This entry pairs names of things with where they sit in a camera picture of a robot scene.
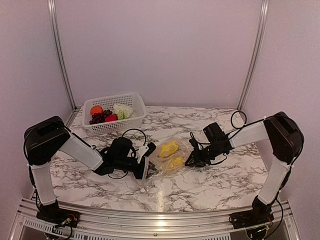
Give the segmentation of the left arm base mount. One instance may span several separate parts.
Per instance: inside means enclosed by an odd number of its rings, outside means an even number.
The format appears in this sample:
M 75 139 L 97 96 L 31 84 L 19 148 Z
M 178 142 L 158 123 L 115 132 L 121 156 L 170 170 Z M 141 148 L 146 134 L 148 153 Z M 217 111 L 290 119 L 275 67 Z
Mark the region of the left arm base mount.
M 63 226 L 64 221 L 70 218 L 71 221 L 68 223 L 68 225 L 72 228 L 76 228 L 80 218 L 80 213 L 78 211 L 63 209 L 59 207 L 43 208 L 37 212 L 36 218 L 59 225 L 60 227 Z

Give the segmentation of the red fake pepper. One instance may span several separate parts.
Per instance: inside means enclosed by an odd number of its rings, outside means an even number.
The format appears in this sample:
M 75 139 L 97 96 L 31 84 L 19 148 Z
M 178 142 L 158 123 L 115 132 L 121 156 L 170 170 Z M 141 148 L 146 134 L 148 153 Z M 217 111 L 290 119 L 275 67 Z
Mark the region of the red fake pepper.
M 118 120 L 118 116 L 116 114 L 111 114 L 111 115 L 108 115 L 104 122 L 105 123 L 109 123 L 109 122 L 114 122 L 114 121 L 117 121 Z

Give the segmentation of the orange fake pumpkin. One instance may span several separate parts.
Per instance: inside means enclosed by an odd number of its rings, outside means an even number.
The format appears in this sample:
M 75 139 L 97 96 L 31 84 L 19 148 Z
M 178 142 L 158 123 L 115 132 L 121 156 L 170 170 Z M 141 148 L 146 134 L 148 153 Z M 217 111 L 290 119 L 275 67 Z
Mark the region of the orange fake pumpkin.
M 96 106 L 93 106 L 91 109 L 90 109 L 90 114 L 93 116 L 93 115 L 96 115 L 96 114 L 101 114 L 103 113 L 104 110 L 101 106 L 99 105 L 96 105 Z

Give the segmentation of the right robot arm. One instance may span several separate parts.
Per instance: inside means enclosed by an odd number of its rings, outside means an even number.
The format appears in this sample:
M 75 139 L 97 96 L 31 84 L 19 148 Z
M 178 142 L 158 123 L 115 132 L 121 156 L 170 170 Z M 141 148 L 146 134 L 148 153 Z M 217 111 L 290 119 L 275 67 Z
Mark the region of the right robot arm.
M 185 162 L 187 167 L 214 165 L 216 157 L 227 156 L 235 148 L 266 140 L 270 142 L 273 162 L 264 186 L 247 214 L 252 224 L 260 223 L 271 211 L 272 204 L 288 181 L 294 162 L 302 153 L 305 138 L 299 126 L 280 111 L 229 133 L 225 133 L 216 122 L 206 126 L 203 132 L 207 143 L 198 142 L 194 136 L 189 140 L 193 151 Z

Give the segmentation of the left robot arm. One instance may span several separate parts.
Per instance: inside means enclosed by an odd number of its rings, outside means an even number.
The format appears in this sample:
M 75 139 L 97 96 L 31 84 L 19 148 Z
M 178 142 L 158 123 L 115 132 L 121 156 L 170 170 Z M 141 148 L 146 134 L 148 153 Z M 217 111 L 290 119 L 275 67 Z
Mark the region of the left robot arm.
M 24 133 L 23 152 L 39 200 L 38 214 L 53 223 L 70 215 L 59 207 L 52 184 L 50 165 L 58 152 L 72 157 L 99 176 L 120 170 L 143 180 L 148 171 L 146 158 L 155 150 L 156 145 L 152 142 L 145 142 L 135 149 L 133 142 L 124 136 L 97 150 L 66 127 L 57 115 L 29 127 Z

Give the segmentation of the purple fake grapes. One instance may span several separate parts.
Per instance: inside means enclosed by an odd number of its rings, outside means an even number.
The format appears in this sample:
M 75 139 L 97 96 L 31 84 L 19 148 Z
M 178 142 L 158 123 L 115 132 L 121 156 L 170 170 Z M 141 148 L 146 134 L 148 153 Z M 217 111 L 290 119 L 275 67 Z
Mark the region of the purple fake grapes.
M 91 120 L 89 121 L 89 124 L 90 125 L 94 125 L 94 124 L 100 124 L 100 123 L 104 123 L 105 122 L 105 119 L 112 115 L 113 112 L 110 111 L 109 109 L 108 110 L 104 110 L 103 112 L 97 112 L 97 113 L 94 113 L 92 116 L 91 116 Z

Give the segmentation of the clear zip top bag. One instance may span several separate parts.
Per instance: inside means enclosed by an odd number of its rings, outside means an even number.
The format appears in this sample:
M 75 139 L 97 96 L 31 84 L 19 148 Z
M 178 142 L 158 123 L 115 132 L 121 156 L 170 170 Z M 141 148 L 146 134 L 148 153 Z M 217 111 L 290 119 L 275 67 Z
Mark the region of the clear zip top bag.
M 159 157 L 158 155 L 161 150 L 161 145 L 169 143 L 171 141 L 176 141 L 178 143 L 179 150 L 167 158 Z M 165 140 L 163 140 L 162 142 L 158 143 L 156 145 L 156 149 L 149 156 L 143 157 L 142 160 L 138 162 L 138 164 L 144 164 L 144 172 L 143 172 L 142 179 L 136 179 L 133 173 L 131 174 L 131 178 L 139 187 L 140 192 L 146 193 L 151 188 L 153 181 L 160 180 L 164 177 L 173 176 L 177 172 L 184 169 L 185 165 L 173 170 L 166 170 L 166 167 L 168 163 L 175 157 L 182 157 L 185 163 L 192 149 L 193 148 L 188 141 L 183 139 L 181 136 L 173 134 L 168 138 L 166 138 Z M 151 178 L 146 178 L 149 162 L 152 162 L 153 164 L 155 164 L 156 168 L 158 169 L 158 174 Z

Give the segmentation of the white fake cauliflower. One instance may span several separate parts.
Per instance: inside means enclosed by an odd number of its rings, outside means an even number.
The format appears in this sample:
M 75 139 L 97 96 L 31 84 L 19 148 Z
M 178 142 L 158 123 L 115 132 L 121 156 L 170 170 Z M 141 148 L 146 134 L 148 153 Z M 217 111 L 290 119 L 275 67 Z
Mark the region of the white fake cauliflower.
M 113 105 L 114 113 L 117 115 L 118 120 L 128 119 L 134 112 L 133 108 L 124 104 L 114 104 Z

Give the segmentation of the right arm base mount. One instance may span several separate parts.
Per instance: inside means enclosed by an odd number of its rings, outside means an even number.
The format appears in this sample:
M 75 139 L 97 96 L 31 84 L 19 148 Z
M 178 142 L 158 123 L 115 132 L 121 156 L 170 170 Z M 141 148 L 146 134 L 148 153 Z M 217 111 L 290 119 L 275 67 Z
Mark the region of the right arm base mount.
M 257 214 L 253 210 L 234 212 L 229 216 L 229 222 L 234 229 L 253 227 L 264 223 L 272 222 L 274 215 L 271 211 Z

